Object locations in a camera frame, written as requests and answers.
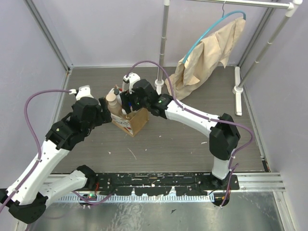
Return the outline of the watermelon print canvas bag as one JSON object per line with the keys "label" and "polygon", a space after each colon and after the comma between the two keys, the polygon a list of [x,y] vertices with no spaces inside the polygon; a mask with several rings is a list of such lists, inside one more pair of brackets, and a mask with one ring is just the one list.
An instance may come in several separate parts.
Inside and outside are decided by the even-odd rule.
{"label": "watermelon print canvas bag", "polygon": [[146,109],[142,108],[138,111],[132,111],[130,114],[125,114],[123,110],[121,116],[116,116],[111,113],[112,123],[118,128],[126,132],[128,135],[134,137],[149,120],[149,113]]}

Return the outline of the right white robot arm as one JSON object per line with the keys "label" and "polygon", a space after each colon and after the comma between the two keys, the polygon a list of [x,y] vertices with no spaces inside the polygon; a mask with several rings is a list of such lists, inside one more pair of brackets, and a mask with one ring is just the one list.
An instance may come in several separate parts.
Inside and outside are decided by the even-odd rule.
{"label": "right white robot arm", "polygon": [[181,122],[209,138],[209,151],[214,156],[211,170],[211,184],[221,190],[227,184],[231,175],[230,160],[240,140],[240,134],[229,114],[211,115],[182,104],[169,94],[158,94],[145,79],[123,80],[120,93],[122,108],[127,114],[147,109],[152,115]]}

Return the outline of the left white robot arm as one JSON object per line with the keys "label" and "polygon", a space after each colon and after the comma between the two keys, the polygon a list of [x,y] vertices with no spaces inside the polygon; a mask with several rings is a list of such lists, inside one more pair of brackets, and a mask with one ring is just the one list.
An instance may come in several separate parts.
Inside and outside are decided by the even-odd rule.
{"label": "left white robot arm", "polygon": [[95,127],[112,121],[104,97],[82,97],[72,109],[52,125],[38,154],[22,175],[10,187],[0,191],[2,206],[8,207],[9,213],[25,224],[38,220],[47,207],[63,195],[82,188],[90,191],[96,186],[96,173],[86,165],[49,186],[43,186],[53,169],[78,143],[83,142]]}

